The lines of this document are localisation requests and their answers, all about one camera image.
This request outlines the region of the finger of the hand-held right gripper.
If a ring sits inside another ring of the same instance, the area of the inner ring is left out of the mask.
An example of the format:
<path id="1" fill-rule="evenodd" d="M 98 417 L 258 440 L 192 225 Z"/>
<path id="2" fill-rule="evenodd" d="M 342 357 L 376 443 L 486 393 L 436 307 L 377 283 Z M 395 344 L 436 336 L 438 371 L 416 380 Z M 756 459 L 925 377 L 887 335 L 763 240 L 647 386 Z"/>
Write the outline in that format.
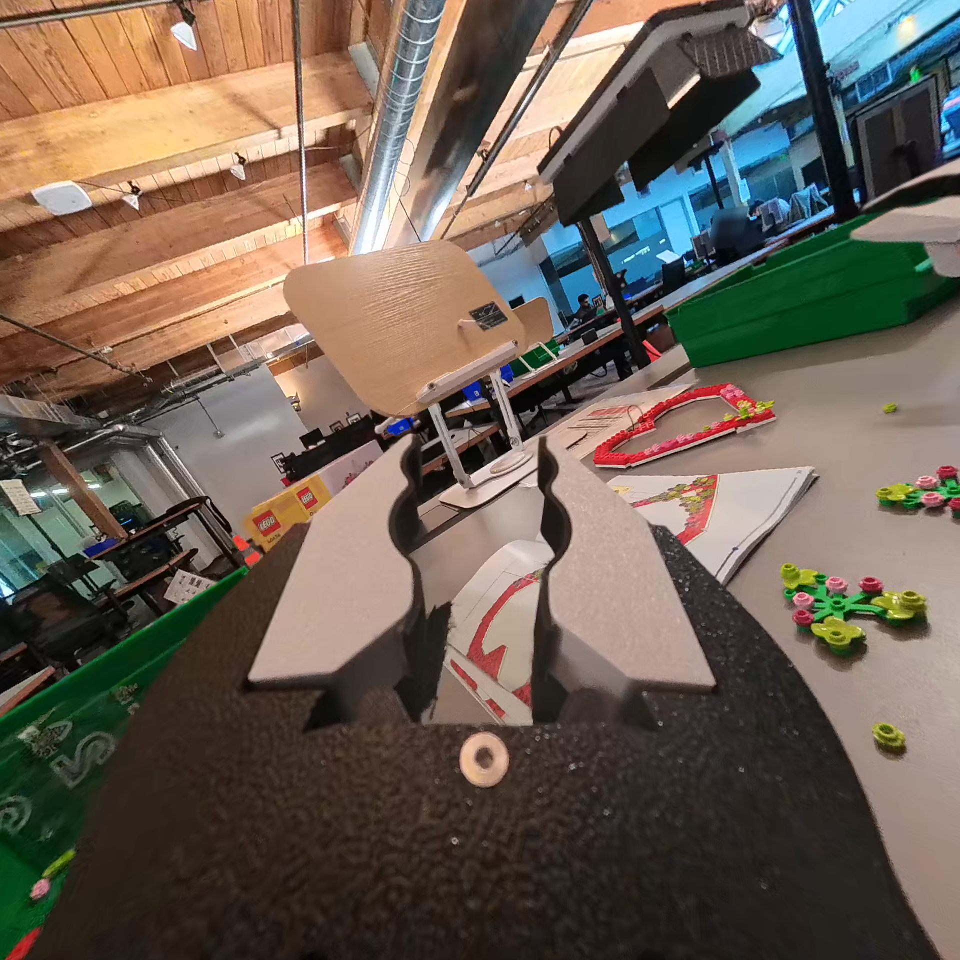
<path id="1" fill-rule="evenodd" d="M 959 278 L 959 198 L 893 208 L 854 229 L 850 236 L 872 243 L 919 243 L 936 274 Z"/>
<path id="2" fill-rule="evenodd" d="M 959 195 L 959 159 L 943 163 L 869 200 L 861 213 L 882 213 Z"/>

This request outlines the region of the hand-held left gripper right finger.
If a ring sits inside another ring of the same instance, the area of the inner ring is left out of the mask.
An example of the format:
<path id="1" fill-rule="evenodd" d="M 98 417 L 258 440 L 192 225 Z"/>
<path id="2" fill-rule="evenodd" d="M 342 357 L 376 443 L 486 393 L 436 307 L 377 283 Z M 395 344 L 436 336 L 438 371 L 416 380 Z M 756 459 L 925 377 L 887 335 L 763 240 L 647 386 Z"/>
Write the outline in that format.
<path id="1" fill-rule="evenodd" d="M 539 534 L 552 557 L 534 617 L 531 710 L 574 700 L 627 716 L 647 692 L 712 694 L 717 680 L 652 528 L 556 438 L 537 443 Z"/>

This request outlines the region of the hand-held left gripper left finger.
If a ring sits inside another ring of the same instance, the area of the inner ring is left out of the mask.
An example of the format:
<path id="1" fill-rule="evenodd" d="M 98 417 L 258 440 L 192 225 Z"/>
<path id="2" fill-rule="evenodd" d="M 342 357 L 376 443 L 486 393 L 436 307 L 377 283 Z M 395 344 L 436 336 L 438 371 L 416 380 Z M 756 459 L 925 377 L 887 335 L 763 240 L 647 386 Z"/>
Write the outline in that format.
<path id="1" fill-rule="evenodd" d="M 421 443 L 402 438 L 313 517 L 248 670 L 253 689 L 316 690 L 332 722 L 384 690 L 424 720 L 450 605 L 428 607 L 413 558 L 422 480 Z"/>

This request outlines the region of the yellow lego box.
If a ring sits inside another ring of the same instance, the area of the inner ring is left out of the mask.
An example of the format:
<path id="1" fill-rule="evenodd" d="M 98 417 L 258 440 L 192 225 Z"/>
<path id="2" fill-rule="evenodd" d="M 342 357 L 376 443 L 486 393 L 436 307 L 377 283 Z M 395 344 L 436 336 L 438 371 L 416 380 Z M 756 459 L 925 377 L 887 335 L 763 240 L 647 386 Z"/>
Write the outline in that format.
<path id="1" fill-rule="evenodd" d="M 321 474 L 309 474 L 247 511 L 243 520 L 246 539 L 259 550 L 269 551 L 292 527 L 310 522 L 331 499 Z"/>

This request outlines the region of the white lego box flower print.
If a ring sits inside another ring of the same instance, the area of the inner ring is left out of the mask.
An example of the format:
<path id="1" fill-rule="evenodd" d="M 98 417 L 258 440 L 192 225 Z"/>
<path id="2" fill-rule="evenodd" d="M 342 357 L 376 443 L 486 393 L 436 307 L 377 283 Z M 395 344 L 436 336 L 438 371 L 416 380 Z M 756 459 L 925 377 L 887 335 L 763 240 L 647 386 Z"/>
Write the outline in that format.
<path id="1" fill-rule="evenodd" d="M 342 492 L 383 455 L 377 439 L 367 441 L 320 468 L 318 476 L 332 497 Z"/>

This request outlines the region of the open lego instruction booklet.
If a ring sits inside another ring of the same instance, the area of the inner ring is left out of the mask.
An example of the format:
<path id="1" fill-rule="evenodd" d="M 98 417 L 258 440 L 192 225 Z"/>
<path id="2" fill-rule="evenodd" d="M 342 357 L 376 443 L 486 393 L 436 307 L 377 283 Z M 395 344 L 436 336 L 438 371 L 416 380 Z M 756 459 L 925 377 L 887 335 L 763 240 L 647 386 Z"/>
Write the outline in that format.
<path id="1" fill-rule="evenodd" d="M 702 475 L 618 474 L 607 486 L 726 585 L 818 479 L 811 466 Z"/>

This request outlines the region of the thick black pole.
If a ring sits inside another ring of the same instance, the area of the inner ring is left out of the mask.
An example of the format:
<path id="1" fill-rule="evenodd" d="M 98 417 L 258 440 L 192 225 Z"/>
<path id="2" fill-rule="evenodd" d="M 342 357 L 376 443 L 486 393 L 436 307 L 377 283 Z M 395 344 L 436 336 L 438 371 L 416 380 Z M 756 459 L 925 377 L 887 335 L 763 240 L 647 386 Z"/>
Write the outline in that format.
<path id="1" fill-rule="evenodd" d="M 845 223 L 858 215 L 858 203 L 813 7 L 810 1 L 787 1 L 786 5 L 835 219 Z"/>

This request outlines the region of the green plastic bin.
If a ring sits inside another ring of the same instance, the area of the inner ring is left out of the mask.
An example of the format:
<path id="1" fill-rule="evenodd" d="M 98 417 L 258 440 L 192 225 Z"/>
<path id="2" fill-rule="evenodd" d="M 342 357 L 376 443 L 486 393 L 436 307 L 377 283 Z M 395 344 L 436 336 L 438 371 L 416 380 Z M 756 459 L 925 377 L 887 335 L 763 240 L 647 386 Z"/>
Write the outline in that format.
<path id="1" fill-rule="evenodd" d="M 150 687 L 247 573 L 214 583 L 2 717 L 2 958 L 24 958 L 37 939 Z"/>
<path id="2" fill-rule="evenodd" d="M 958 295 L 920 243 L 853 238 L 875 215 L 775 252 L 666 312 L 703 368 L 908 325 Z"/>

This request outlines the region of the small wooden book stand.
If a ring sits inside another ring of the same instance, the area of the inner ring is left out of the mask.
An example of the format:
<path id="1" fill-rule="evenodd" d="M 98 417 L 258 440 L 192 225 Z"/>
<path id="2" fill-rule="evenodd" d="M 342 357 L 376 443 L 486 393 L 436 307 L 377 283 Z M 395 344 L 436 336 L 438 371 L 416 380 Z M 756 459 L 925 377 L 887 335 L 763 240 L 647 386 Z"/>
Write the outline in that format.
<path id="1" fill-rule="evenodd" d="M 529 349 L 536 345 L 545 345 L 554 338 L 553 316 L 545 297 L 539 296 L 525 301 L 511 307 L 511 310 L 522 324 Z"/>

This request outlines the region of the black overhead light panel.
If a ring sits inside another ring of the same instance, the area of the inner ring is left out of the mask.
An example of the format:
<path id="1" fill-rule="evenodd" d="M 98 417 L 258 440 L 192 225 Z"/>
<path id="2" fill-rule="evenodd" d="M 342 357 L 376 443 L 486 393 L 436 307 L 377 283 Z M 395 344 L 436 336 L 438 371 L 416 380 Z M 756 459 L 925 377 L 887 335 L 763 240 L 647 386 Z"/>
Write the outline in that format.
<path id="1" fill-rule="evenodd" d="M 623 202 L 618 171 L 649 185 L 761 87 L 781 56 L 751 31 L 746 2 L 657 9 L 539 163 L 558 222 L 575 226 Z"/>

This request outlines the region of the thin black lamp pole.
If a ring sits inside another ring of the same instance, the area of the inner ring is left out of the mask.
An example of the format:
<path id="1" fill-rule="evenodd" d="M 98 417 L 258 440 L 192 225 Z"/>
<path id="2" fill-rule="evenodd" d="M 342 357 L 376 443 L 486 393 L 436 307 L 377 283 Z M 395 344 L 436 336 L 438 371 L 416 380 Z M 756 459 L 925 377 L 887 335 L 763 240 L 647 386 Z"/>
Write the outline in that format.
<path id="1" fill-rule="evenodd" d="M 590 218 L 577 222 L 582 243 L 585 246 L 591 263 L 597 272 L 606 294 L 611 300 L 613 309 L 619 319 L 622 334 L 627 342 L 630 356 L 639 370 L 651 364 L 651 358 L 645 348 L 643 335 L 634 321 L 634 317 L 622 294 L 620 281 L 617 279 L 603 244 Z"/>

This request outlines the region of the white ceiling access point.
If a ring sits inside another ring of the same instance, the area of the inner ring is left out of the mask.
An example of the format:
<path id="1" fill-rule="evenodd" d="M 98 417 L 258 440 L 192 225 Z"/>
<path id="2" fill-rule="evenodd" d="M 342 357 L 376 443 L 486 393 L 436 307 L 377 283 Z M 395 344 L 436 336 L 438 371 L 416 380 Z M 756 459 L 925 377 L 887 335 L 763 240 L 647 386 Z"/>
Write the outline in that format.
<path id="1" fill-rule="evenodd" d="M 93 207 L 93 200 L 87 190 L 70 180 L 33 188 L 30 196 L 42 210 L 54 217 L 64 217 Z"/>

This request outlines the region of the red lego heart frame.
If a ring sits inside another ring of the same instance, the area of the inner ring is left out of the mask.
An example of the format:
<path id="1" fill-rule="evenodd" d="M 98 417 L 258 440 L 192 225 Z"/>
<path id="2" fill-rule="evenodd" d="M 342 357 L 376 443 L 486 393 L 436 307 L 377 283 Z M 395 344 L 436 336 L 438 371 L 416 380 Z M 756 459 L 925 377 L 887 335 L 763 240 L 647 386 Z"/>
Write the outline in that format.
<path id="1" fill-rule="evenodd" d="M 654 438 L 642 448 L 629 449 L 634 441 L 655 435 L 658 421 L 668 414 L 695 403 L 713 401 L 723 402 L 726 406 L 726 413 L 720 419 L 711 421 L 697 431 L 688 431 L 672 438 Z M 599 469 L 625 471 L 659 461 L 721 438 L 771 424 L 776 419 L 774 404 L 773 400 L 755 399 L 732 382 L 690 388 L 656 403 L 640 415 L 634 426 L 598 443 L 592 462 Z"/>

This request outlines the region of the silver ventilation duct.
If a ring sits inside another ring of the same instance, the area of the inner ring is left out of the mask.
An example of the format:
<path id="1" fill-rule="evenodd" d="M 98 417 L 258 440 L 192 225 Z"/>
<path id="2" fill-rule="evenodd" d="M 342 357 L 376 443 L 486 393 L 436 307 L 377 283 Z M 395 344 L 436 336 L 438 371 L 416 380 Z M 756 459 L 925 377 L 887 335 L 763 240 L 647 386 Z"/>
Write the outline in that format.
<path id="1" fill-rule="evenodd" d="M 391 191 L 445 6 L 444 1 L 392 4 L 349 246 L 352 256 L 377 250 L 383 225 L 389 222 L 387 207 Z"/>

